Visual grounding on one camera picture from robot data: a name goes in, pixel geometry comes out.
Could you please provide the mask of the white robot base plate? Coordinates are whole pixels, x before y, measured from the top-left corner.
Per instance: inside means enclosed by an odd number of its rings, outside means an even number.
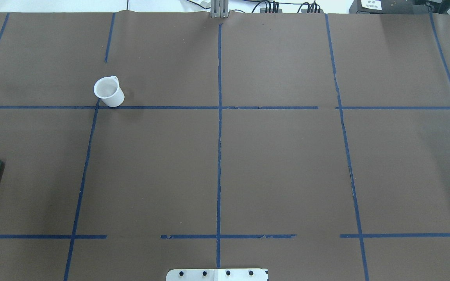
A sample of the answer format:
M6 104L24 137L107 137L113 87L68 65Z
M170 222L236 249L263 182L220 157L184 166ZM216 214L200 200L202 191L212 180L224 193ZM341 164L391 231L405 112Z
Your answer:
M267 269L174 269L166 274L166 281L268 281Z

